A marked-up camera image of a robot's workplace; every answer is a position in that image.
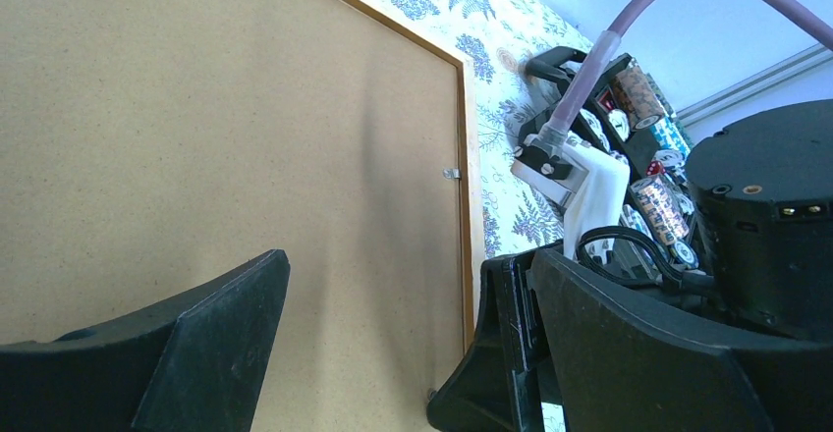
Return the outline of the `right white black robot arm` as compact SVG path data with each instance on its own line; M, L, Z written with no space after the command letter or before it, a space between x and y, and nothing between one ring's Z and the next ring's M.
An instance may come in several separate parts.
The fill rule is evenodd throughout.
M441 431L828 431L832 103L763 111L686 170L703 274L611 279L561 243L485 261L472 346L426 408Z

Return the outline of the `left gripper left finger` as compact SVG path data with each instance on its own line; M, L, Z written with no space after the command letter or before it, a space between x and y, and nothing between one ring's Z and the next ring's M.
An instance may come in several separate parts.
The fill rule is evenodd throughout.
M5 431L248 431L291 266L272 249L60 338L1 349Z

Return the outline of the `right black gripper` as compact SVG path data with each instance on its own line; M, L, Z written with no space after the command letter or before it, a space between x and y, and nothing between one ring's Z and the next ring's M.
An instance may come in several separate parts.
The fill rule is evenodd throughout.
M581 139L551 154L536 135L514 149L511 172L565 208L563 253L618 286L716 299L713 277L676 268L659 243L619 224L629 183L624 163ZM614 241L639 247L659 279L607 270ZM535 251L487 259L473 341L454 372L430 393L426 418L439 431L543 431L542 402L561 402L537 298L528 286Z

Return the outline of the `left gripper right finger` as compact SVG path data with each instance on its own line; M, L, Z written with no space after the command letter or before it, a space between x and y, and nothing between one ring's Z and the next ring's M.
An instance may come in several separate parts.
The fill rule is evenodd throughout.
M571 431L828 431L830 345L719 324L540 249L531 285Z

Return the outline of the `brown cardboard backing board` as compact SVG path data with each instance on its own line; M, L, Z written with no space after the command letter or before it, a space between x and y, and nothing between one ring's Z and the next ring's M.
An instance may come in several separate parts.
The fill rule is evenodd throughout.
M1 0L1 340L271 248L256 431L425 431L464 353L458 71L341 0Z

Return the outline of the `wooden picture frame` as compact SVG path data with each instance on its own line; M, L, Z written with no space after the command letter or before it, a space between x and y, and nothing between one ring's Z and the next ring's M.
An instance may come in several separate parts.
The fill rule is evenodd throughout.
M294 0L334 69L271 199L292 266L258 431L425 431L484 256L473 63L379 0Z

